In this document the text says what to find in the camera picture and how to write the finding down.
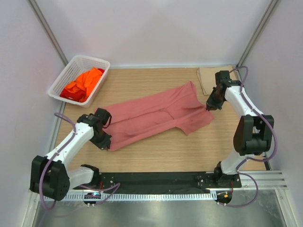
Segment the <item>pink t shirt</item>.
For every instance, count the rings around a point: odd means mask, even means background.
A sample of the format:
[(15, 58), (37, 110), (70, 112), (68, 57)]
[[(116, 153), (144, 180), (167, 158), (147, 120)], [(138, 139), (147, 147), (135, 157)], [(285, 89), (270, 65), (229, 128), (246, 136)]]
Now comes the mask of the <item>pink t shirt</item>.
[(110, 106), (112, 120), (105, 132), (111, 135), (110, 151), (167, 131), (181, 129), (186, 135), (207, 126), (214, 119), (199, 102), (195, 85), (190, 81), (151, 96)]

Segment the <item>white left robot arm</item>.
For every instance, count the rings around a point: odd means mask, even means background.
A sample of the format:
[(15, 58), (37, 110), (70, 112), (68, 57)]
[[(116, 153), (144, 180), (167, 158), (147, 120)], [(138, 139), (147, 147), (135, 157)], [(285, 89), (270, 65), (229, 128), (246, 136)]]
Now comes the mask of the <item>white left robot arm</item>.
[(111, 135), (104, 130), (111, 124), (112, 116), (105, 109), (92, 114), (83, 114), (72, 131), (51, 152), (36, 156), (31, 164), (30, 191), (61, 201), (70, 189), (87, 186), (96, 189), (100, 185), (97, 167), (83, 164), (68, 171), (68, 166), (79, 150), (90, 141), (100, 150), (108, 150)]

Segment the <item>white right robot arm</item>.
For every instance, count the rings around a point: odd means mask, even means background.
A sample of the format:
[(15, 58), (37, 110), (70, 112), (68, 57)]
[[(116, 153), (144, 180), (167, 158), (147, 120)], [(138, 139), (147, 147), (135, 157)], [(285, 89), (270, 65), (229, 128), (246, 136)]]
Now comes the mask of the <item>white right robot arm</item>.
[(274, 118), (264, 115), (249, 99), (238, 80), (217, 79), (207, 102), (208, 111), (221, 109), (224, 102), (229, 102), (239, 117), (239, 123), (233, 137), (233, 150), (219, 162), (214, 169), (213, 181), (217, 187), (230, 187), (237, 181), (239, 168), (248, 160), (265, 162), (257, 159), (270, 150)]

